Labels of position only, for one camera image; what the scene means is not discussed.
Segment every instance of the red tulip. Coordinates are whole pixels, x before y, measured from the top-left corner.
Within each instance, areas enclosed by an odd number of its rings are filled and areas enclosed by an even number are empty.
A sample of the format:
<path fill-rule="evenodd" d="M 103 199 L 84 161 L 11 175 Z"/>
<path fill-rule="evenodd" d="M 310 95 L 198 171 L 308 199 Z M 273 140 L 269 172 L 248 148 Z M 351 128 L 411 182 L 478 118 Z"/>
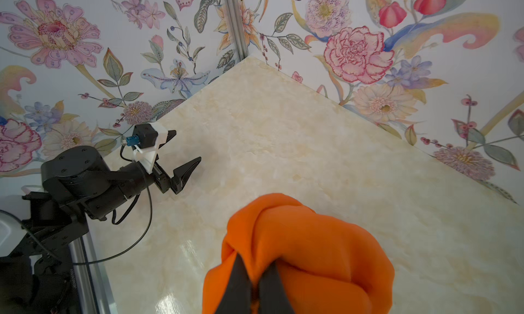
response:
<path fill-rule="evenodd" d="M 444 8 L 446 0 L 416 0 L 413 8 L 423 15 L 433 15 Z"/>
<path fill-rule="evenodd" d="M 395 1 L 389 6 L 383 7 L 379 12 L 380 24 L 383 27 L 394 27 L 400 24 L 406 17 L 406 11 L 400 8 L 399 4 Z"/>

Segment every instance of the purple flower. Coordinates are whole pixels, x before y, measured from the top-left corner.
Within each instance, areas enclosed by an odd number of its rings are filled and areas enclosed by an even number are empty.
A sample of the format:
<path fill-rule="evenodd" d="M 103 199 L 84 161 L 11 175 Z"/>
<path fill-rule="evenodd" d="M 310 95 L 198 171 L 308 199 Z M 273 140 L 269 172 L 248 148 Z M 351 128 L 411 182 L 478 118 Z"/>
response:
<path fill-rule="evenodd" d="M 138 12 L 141 10 L 146 9 L 146 6 L 140 3 L 140 0 L 129 0 L 129 1 L 122 1 L 122 5 L 126 7 L 129 11 L 134 11 L 135 15 L 138 15 Z"/>
<path fill-rule="evenodd" d="M 142 18 L 140 16 L 137 16 L 134 12 L 130 10 L 126 11 L 126 15 L 129 18 L 130 22 L 135 23 L 139 29 L 142 29 Z"/>
<path fill-rule="evenodd" d="M 387 74 L 385 77 L 390 79 L 388 81 L 388 85 L 390 87 L 394 87 L 396 85 L 402 85 L 403 87 L 409 87 L 411 85 L 411 81 L 409 78 L 411 77 L 411 73 L 404 73 L 402 74 L 402 69 L 398 71 L 395 67 L 391 68 L 390 70 L 391 74 Z"/>
<path fill-rule="evenodd" d="M 35 102 L 34 107 L 25 106 L 25 109 L 29 114 L 25 114 L 24 116 L 35 121 L 47 121 L 49 117 L 53 115 L 51 114 L 51 107 L 49 105 L 43 106 L 40 101 Z"/>
<path fill-rule="evenodd" d="M 411 59 L 411 64 L 407 60 L 403 60 L 400 65 L 402 66 L 400 74 L 410 74 L 411 81 L 418 81 L 422 76 L 428 76 L 431 73 L 428 68 L 431 67 L 432 63 L 430 61 L 421 63 L 420 56 L 416 55 Z"/>
<path fill-rule="evenodd" d="M 334 35 L 351 23 L 349 0 L 309 0 L 305 21 L 319 38 Z"/>

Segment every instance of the black cable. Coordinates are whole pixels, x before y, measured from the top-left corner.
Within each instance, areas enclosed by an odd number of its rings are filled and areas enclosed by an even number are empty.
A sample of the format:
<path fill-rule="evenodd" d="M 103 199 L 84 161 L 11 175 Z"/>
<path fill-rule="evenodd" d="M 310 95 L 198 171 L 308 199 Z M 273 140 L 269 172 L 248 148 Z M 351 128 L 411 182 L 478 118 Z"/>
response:
<path fill-rule="evenodd" d="M 149 211 L 149 222 L 147 223 L 146 231 L 144 231 L 144 233 L 142 233 L 142 236 L 138 240 L 136 240 L 136 242 L 134 244 L 132 244 L 128 249 L 126 249 L 123 252 L 120 252 L 120 253 L 118 253 L 116 255 L 113 255 L 111 257 L 107 257 L 107 258 L 104 258 L 104 259 L 94 260 L 92 262 L 72 263 L 73 265 L 90 265 L 90 264 L 101 263 L 101 262 L 105 262 L 106 260 L 113 259 L 115 257 L 118 257 L 120 255 L 123 255 L 123 254 L 127 253 L 129 250 L 131 250 L 131 248 L 136 246 L 144 238 L 144 236 L 146 235 L 147 231 L 149 230 L 149 227 L 151 226 L 151 221 L 153 220 L 153 201 L 151 200 L 151 192 L 149 191 L 149 186 L 147 184 L 146 175 L 144 174 L 144 171 L 142 171 L 141 168 L 140 168 L 140 173 L 142 174 L 142 177 L 144 178 L 144 183 L 145 183 L 146 189 L 147 189 L 147 195 L 149 197 L 149 210 L 150 211 Z M 58 258 L 58 256 L 55 255 L 55 253 L 50 251 L 48 248 L 46 248 L 42 244 L 42 242 L 40 242 L 40 240 L 29 230 L 29 228 L 22 222 L 21 219 L 17 218 L 15 215 L 13 215 L 13 214 L 11 214 L 9 212 L 6 212 L 5 210 L 1 210 L 0 209 L 0 213 L 4 213 L 7 216 L 11 217 L 12 219 L 16 220 L 16 222 L 18 224 L 20 224 L 24 230 L 26 230 L 27 234 L 29 234 L 29 236 L 36 242 L 36 244 L 39 245 L 40 247 L 42 247 L 42 249 L 45 250 L 49 254 L 49 256 L 51 256 L 52 258 L 58 260 L 59 262 L 62 262 L 60 260 L 60 258 Z"/>
<path fill-rule="evenodd" d="M 147 189 L 147 195 L 149 197 L 149 223 L 147 223 L 147 227 L 146 227 L 146 231 L 144 231 L 144 233 L 142 233 L 142 236 L 136 240 L 136 242 L 134 244 L 131 245 L 131 247 L 129 247 L 128 249 L 126 249 L 125 251 L 121 252 L 121 253 L 118 253 L 116 255 L 113 255 L 111 257 L 108 257 L 108 258 L 104 258 L 104 259 L 99 259 L 99 260 L 94 260 L 92 262 L 85 262 L 85 263 L 73 263 L 73 265 L 90 265 L 90 264 L 96 264 L 96 263 L 101 263 L 101 262 L 105 262 L 106 260 L 110 260 L 110 259 L 113 259 L 115 257 L 119 257 L 120 255 L 123 255 L 125 253 L 127 253 L 129 250 L 131 250 L 131 248 L 133 248 L 134 246 L 136 246 L 137 243 L 140 242 L 140 240 L 142 240 L 142 238 L 146 235 L 147 231 L 149 230 L 149 226 L 151 226 L 151 221 L 153 220 L 153 201 L 151 200 L 151 192 L 149 191 L 149 186 L 147 185 L 147 179 L 146 179 L 146 175 L 144 174 L 144 171 L 142 171 L 142 169 L 140 168 L 140 173 L 142 173 L 142 177 L 144 178 L 144 183 L 146 184 L 146 189 Z"/>
<path fill-rule="evenodd" d="M 124 155 L 122 155 L 122 153 L 124 152 L 124 147 L 126 145 L 122 145 L 122 147 L 120 147 L 120 158 L 123 159 L 123 160 L 127 160 L 127 161 L 132 161 L 131 159 L 127 159 L 124 157 Z"/>
<path fill-rule="evenodd" d="M 116 220 L 116 209 L 114 209 L 113 210 L 113 218 L 111 219 L 111 223 L 116 225 L 116 226 L 119 225 L 120 223 L 122 223 L 122 221 L 131 212 L 131 209 L 133 209 L 133 207 L 136 205 L 136 202 L 138 201 L 138 197 L 140 197 L 140 193 L 135 196 L 135 198 L 133 199 L 133 202 L 131 203 L 131 205 L 129 205 L 129 208 L 126 210 L 124 215 L 122 215 L 122 217 L 118 220 L 118 222 L 115 222 L 115 220 Z"/>
<path fill-rule="evenodd" d="M 29 234 L 29 236 L 36 242 L 37 245 L 39 245 L 40 247 L 42 247 L 43 250 L 45 250 L 49 256 L 51 256 L 52 258 L 58 260 L 59 262 L 62 263 L 62 261 L 60 260 L 60 258 L 58 258 L 58 256 L 56 256 L 52 251 L 50 251 L 47 247 L 45 247 L 42 242 L 40 242 L 40 240 L 38 238 L 36 238 L 36 235 L 33 234 L 33 232 L 31 232 L 29 230 L 29 228 L 22 222 L 21 219 L 17 218 L 15 215 L 9 213 L 9 212 L 6 212 L 5 210 L 2 210 L 0 209 L 0 213 L 4 213 L 6 214 L 7 216 L 9 216 L 10 218 L 14 219 L 18 224 L 20 224 L 22 226 L 22 228 L 24 230 L 26 230 L 27 234 Z"/>

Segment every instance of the yellow flower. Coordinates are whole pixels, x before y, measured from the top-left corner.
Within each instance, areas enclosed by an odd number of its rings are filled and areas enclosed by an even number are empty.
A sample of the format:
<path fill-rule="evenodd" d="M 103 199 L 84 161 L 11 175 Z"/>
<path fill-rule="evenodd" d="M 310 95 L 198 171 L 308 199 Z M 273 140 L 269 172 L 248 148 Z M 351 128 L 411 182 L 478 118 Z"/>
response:
<path fill-rule="evenodd" d="M 78 147 L 92 146 L 95 131 L 91 132 L 85 122 L 75 120 L 53 124 L 53 130 L 43 140 L 43 154 L 53 159 L 63 151 Z"/>
<path fill-rule="evenodd" d="M 240 11 L 242 12 L 242 23 L 244 26 L 246 47 L 249 46 L 250 43 L 253 43 L 260 50 L 260 43 L 257 37 L 258 31 L 253 26 L 253 22 L 255 21 L 255 13 L 251 9 L 247 9 L 243 1 L 240 1 Z M 221 21 L 215 31 L 224 33 L 224 37 L 222 38 L 219 48 L 216 51 L 216 54 L 218 55 L 221 50 L 230 46 L 231 38 L 229 36 L 229 32 L 227 31 L 226 19 L 224 18 L 224 7 L 218 8 L 216 12 L 218 13 Z"/>
<path fill-rule="evenodd" d="M 359 88 L 353 98 L 360 114 L 374 122 L 403 120 L 416 112 L 416 100 L 400 85 L 373 84 Z"/>

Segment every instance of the blue flower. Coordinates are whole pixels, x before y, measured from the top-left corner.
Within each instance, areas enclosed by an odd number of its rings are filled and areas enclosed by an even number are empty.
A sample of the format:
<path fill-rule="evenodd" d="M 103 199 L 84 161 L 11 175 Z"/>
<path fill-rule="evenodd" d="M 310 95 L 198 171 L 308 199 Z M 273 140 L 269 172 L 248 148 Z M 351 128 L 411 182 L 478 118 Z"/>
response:
<path fill-rule="evenodd" d="M 35 102 L 34 107 L 25 106 L 25 109 L 30 114 L 25 114 L 24 116 L 35 121 L 43 121 L 53 115 L 51 113 L 51 107 L 49 105 L 42 106 L 40 101 Z"/>
<path fill-rule="evenodd" d="M 199 85 L 204 83 L 209 76 L 210 71 L 205 73 L 197 73 L 191 77 L 188 76 L 186 65 L 174 59 L 173 66 L 171 66 L 170 74 L 172 77 L 165 76 L 160 69 L 149 68 L 143 70 L 141 77 L 153 83 L 155 88 L 164 89 L 167 88 L 171 93 L 175 92 L 184 92 L 186 98 L 191 97 L 191 88 L 194 85 Z"/>
<path fill-rule="evenodd" d="M 388 81 L 388 85 L 390 87 L 394 87 L 396 85 L 402 85 L 403 87 L 409 87 L 411 85 L 411 81 L 409 78 L 411 77 L 411 73 L 402 73 L 402 69 L 400 71 L 397 71 L 395 67 L 393 67 L 391 70 L 391 74 L 387 74 L 384 76 L 387 79 L 390 79 Z"/>
<path fill-rule="evenodd" d="M 51 130 L 53 129 L 53 124 L 58 123 L 60 119 L 62 118 L 62 113 L 59 112 L 55 108 L 51 108 L 51 111 L 49 112 L 49 114 L 51 114 L 51 116 L 49 117 L 47 115 L 36 115 L 35 117 L 33 117 L 33 120 L 35 122 L 30 123 L 29 125 L 33 127 L 36 126 L 36 132 L 41 132 L 42 130 L 44 130 L 46 133 L 51 132 Z"/>
<path fill-rule="evenodd" d="M 431 67 L 432 63 L 430 61 L 421 63 L 421 61 L 419 55 L 411 59 L 411 64 L 407 60 L 401 61 L 400 74 L 410 74 L 411 81 L 418 81 L 422 76 L 428 76 L 431 73 L 428 68 Z"/>

